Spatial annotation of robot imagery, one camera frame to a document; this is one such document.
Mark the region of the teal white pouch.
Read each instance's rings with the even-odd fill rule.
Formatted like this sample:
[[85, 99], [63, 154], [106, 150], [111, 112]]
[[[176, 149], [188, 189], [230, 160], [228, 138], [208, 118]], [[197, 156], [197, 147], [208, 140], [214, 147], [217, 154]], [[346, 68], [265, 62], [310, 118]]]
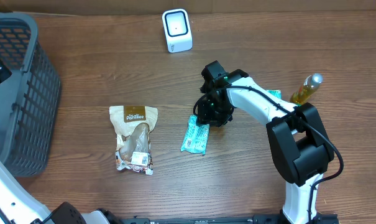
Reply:
[[188, 120], [188, 129], [181, 145], [181, 152], [187, 151], [192, 154], [206, 154], [209, 137], [208, 124], [198, 124], [198, 117], [191, 115]]

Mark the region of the small teal white box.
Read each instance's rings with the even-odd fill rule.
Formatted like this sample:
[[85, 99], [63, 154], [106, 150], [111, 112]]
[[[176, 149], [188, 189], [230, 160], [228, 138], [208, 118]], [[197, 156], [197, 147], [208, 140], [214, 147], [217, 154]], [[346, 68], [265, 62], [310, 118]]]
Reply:
[[278, 99], [282, 98], [282, 92], [280, 90], [267, 90], [271, 95], [275, 96]]

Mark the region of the brown snack packet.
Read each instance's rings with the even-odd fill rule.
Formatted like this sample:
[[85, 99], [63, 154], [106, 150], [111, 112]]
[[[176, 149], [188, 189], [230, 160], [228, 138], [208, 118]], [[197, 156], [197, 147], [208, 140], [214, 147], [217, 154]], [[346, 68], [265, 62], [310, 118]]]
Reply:
[[116, 169], [152, 175], [150, 133], [158, 109], [150, 106], [111, 106], [109, 118], [116, 133]]

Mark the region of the yellow dish soap bottle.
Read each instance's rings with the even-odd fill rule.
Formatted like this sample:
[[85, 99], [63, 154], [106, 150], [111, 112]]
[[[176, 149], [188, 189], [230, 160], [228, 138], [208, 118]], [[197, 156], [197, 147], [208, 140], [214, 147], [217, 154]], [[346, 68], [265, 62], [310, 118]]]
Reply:
[[294, 92], [290, 102], [296, 105], [305, 104], [310, 96], [315, 93], [323, 82], [323, 76], [320, 73], [314, 73], [308, 76], [299, 89]]

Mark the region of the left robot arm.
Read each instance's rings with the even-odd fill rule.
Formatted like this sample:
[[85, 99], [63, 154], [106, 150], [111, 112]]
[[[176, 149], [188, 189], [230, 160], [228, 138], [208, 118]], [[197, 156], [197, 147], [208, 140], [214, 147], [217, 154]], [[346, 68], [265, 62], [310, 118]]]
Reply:
[[[7, 82], [11, 77], [16, 77], [0, 60], [0, 84]], [[5, 147], [1, 151], [8, 153], [16, 143], [15, 132], [19, 120], [21, 107], [12, 105], [9, 119], [6, 124], [10, 128], [0, 129], [0, 145]], [[57, 209], [50, 210], [38, 200], [33, 198], [6, 169], [0, 160], [0, 223], [110, 223], [104, 213], [100, 210], [91, 213], [81, 214], [74, 206], [68, 202], [62, 203]]]

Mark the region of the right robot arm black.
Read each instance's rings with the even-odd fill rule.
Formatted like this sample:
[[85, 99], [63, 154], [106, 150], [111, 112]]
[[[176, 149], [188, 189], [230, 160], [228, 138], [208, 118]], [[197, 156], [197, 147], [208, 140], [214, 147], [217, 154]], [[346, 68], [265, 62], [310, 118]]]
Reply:
[[223, 126], [239, 108], [267, 130], [272, 160], [286, 182], [285, 203], [278, 214], [254, 215], [248, 223], [338, 223], [337, 215], [316, 210], [317, 186], [334, 159], [317, 109], [297, 106], [261, 88], [248, 73], [225, 71], [218, 61], [205, 66], [194, 105], [199, 124]]

